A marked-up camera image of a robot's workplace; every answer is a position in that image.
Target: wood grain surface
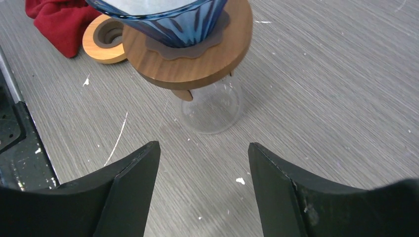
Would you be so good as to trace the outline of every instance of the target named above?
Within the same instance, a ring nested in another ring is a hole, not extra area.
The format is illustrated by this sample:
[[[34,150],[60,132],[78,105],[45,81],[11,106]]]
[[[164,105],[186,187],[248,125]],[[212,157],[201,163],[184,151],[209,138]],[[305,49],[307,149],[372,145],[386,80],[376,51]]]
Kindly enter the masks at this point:
[[[223,133],[199,135],[177,119],[171,92],[128,62],[102,65],[84,52],[66,59],[25,15],[24,1],[0,1],[0,44],[60,182],[157,139],[162,159],[145,236],[261,237],[249,142],[358,188],[418,177],[418,1],[251,5],[253,40],[234,73],[245,113]]]

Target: white paint speck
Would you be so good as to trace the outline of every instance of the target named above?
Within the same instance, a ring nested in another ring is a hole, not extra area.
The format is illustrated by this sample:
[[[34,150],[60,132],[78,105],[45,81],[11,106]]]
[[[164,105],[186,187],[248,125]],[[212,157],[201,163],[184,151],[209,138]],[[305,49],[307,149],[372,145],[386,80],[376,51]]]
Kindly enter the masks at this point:
[[[89,75],[87,75],[87,78],[86,78],[86,80],[83,83],[83,86],[89,85],[89,76],[90,76],[90,73],[89,73]]]
[[[54,177],[51,178],[51,181],[53,182],[54,187],[57,187],[57,182],[55,181]]]
[[[114,152],[115,152],[115,149],[117,148],[117,145],[118,145],[119,139],[121,138],[122,132],[123,132],[124,127],[125,127],[126,117],[128,117],[128,111],[127,111],[127,112],[126,112],[126,114],[125,114],[125,119],[124,119],[124,122],[122,123],[122,128],[121,128],[121,131],[120,131],[119,136],[118,136],[118,138],[117,138],[117,142],[115,143],[115,146],[114,146],[114,148],[112,149],[111,154],[109,155],[108,159],[106,160],[105,164],[103,165],[104,167],[108,164],[109,160],[111,159],[112,155],[113,155],[113,154],[114,154]]]
[[[236,179],[236,182],[237,183],[241,183],[241,184],[243,184],[243,185],[245,185],[246,183],[245,183],[245,180],[243,179],[243,178],[237,178]]]
[[[400,11],[406,4],[406,0],[403,1],[403,3],[400,5],[400,7],[398,7],[396,10],[394,10],[394,12],[398,12]]]
[[[25,187],[23,186],[23,184],[20,182],[20,180],[17,182],[17,185],[19,185],[20,190],[25,191]]]

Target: blue glass coffee dripper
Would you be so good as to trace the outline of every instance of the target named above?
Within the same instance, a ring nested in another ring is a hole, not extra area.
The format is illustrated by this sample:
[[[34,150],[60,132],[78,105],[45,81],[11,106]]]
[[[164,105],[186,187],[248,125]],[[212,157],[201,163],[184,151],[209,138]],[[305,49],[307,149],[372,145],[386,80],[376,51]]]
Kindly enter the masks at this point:
[[[167,0],[173,4],[176,0]],[[227,0],[196,0],[187,5],[145,15],[131,15],[104,0],[86,0],[101,13],[122,21],[158,42],[172,48],[196,45],[212,32]],[[149,0],[131,0],[137,7]]]

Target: brown silicone gasket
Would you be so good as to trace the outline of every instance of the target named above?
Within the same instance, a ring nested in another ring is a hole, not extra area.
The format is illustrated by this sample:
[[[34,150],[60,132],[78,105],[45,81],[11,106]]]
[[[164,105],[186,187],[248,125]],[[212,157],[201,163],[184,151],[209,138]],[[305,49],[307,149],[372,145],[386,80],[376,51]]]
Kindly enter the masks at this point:
[[[159,53],[164,59],[169,61],[177,58],[198,58],[203,55],[207,49],[222,42],[223,31],[229,23],[230,16],[227,12],[222,11],[211,34],[201,43],[187,48],[171,48],[153,38],[147,37],[145,46],[147,49]]]
[[[123,28],[122,22],[113,18],[107,19],[94,30],[93,41],[101,48],[113,48],[122,43]]]

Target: wooden lid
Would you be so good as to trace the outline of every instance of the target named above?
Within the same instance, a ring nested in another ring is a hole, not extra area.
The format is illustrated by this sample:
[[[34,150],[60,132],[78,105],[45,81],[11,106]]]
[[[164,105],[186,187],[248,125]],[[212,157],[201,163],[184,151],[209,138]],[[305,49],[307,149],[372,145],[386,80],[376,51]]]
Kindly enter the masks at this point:
[[[228,0],[224,10],[230,15],[230,24],[224,30],[222,43],[196,59],[165,60],[145,47],[143,33],[125,25],[123,45],[128,61],[150,83],[171,90],[196,89],[224,78],[245,57],[253,28],[247,0]]]
[[[90,25],[84,32],[84,51],[97,62],[104,64],[112,64],[119,63],[126,59],[123,44],[107,43],[107,40],[102,39],[102,37],[104,38],[104,35],[107,35],[107,33],[109,33],[109,31],[111,30],[116,30],[117,32],[111,34],[112,36],[111,39],[109,39],[110,41],[117,37],[117,34],[121,36],[122,25],[119,26],[118,23],[121,24],[117,20],[114,20],[113,18],[107,15],[100,15],[90,23]],[[104,30],[103,36],[97,37],[97,33],[101,31],[101,29]]]

